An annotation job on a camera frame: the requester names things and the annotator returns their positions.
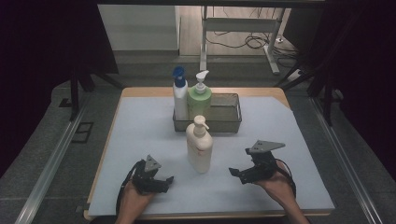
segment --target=hand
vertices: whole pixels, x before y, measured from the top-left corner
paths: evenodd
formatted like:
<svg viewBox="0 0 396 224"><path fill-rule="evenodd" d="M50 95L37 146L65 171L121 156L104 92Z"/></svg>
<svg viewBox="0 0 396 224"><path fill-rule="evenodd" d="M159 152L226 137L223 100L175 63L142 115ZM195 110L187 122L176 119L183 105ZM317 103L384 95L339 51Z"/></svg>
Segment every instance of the hand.
<svg viewBox="0 0 396 224"><path fill-rule="evenodd" d="M285 170L285 166L281 161L276 161L276 164L279 168ZM276 171L271 178L257 181L255 184L265 189L268 195L285 209L291 223L309 224L308 219L306 219L294 198L289 180L280 172Z"/></svg>
<svg viewBox="0 0 396 224"><path fill-rule="evenodd" d="M154 193L139 194L132 181L128 181L120 202L120 212L116 224L134 223L134 220L143 213L154 195Z"/></svg>

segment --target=blue pump head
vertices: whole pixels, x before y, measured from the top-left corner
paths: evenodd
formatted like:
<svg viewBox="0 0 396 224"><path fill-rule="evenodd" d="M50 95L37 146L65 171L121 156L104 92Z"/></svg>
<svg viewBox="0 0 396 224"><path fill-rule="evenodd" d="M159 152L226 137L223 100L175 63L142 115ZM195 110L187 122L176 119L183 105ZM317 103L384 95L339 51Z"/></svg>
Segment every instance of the blue pump head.
<svg viewBox="0 0 396 224"><path fill-rule="evenodd" d="M175 79L176 87L184 87L186 85L186 78L184 78L184 68L178 66L174 69L173 77Z"/></svg>

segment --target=cream-colored bottle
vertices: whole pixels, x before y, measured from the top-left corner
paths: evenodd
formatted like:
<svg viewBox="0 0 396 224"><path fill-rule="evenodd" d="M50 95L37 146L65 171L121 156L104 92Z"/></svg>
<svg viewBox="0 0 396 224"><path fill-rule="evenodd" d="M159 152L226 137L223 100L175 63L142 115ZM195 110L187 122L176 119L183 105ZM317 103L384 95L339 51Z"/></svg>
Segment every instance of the cream-colored bottle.
<svg viewBox="0 0 396 224"><path fill-rule="evenodd" d="M186 130L189 162L201 174L209 170L212 157L213 139L206 129L205 117L198 115Z"/></svg>

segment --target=bottle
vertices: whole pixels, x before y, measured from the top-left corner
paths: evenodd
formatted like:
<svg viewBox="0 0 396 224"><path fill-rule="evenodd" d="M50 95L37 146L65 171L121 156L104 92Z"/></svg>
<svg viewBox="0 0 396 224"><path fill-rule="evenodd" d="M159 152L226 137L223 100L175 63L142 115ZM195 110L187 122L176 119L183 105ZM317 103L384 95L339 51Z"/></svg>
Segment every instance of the bottle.
<svg viewBox="0 0 396 224"><path fill-rule="evenodd" d="M205 77L209 71L203 71L196 75L198 83L189 89L187 104L189 108L190 119L197 115L205 115L205 111L210 107L212 90L204 84Z"/></svg>
<svg viewBox="0 0 396 224"><path fill-rule="evenodd" d="M205 117L199 115L186 130L189 162L201 174L209 170L212 157L213 139L206 129L209 127L205 124Z"/></svg>
<svg viewBox="0 0 396 224"><path fill-rule="evenodd" d="M187 106L188 83L184 78L184 68L178 66L174 69L173 94L175 99L175 119L189 120L189 109Z"/></svg>

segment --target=white bottle with blue cap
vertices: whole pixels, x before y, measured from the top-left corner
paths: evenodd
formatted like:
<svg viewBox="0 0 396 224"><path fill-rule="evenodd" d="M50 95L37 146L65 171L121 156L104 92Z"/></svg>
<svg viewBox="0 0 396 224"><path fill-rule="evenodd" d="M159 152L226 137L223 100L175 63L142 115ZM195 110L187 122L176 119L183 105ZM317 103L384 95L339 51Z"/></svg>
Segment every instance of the white bottle with blue cap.
<svg viewBox="0 0 396 224"><path fill-rule="evenodd" d="M173 93L175 98L175 119L188 120L189 109L187 107L187 92L189 85L184 77L184 68L177 66L174 69L173 77L175 79L173 85Z"/></svg>

